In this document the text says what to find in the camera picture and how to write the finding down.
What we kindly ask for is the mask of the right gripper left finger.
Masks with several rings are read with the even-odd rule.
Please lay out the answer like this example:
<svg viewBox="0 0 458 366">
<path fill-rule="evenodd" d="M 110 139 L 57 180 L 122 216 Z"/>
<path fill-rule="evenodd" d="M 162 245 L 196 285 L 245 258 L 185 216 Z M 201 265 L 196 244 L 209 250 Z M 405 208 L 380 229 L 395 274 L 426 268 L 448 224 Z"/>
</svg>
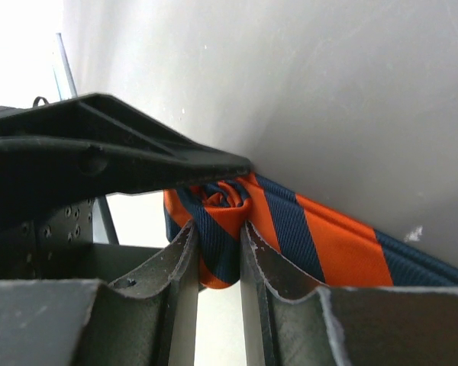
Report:
<svg viewBox="0 0 458 366">
<path fill-rule="evenodd" d="M 198 233 L 165 248 L 90 244 L 60 279 L 0 279 L 0 365 L 191 365 Z"/>
</svg>

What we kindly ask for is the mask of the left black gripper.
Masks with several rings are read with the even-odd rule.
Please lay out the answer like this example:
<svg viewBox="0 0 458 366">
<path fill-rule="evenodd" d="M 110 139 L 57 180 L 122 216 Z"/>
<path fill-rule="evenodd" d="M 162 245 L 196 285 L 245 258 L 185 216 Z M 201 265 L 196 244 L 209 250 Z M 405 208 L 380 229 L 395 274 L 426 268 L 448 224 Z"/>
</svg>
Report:
<svg viewBox="0 0 458 366">
<path fill-rule="evenodd" d="M 196 143 L 112 95 L 0 107 L 0 280 L 113 281 L 159 250 L 121 246 L 100 196 L 250 170 L 249 159 Z"/>
</svg>

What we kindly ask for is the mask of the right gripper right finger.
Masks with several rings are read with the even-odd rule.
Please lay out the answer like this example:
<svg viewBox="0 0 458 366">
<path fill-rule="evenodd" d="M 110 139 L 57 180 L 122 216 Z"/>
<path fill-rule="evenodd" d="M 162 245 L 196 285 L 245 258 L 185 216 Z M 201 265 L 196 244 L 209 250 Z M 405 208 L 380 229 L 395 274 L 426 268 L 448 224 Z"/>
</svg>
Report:
<svg viewBox="0 0 458 366">
<path fill-rule="evenodd" d="M 458 365 L 458 287 L 332 287 L 240 240 L 249 365 Z"/>
</svg>

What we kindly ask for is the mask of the orange navy striped tie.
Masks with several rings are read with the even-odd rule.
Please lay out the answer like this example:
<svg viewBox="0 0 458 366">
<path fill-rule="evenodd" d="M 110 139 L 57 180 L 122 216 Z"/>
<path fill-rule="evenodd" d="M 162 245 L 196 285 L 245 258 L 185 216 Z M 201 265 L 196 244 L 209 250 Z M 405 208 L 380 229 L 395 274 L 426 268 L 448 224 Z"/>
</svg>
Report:
<svg viewBox="0 0 458 366">
<path fill-rule="evenodd" d="M 239 280 L 245 223 L 298 268 L 331 286 L 458 286 L 458 268 L 261 175 L 168 189 L 163 205 L 168 240 L 195 223 L 199 280 L 209 288 Z"/>
</svg>

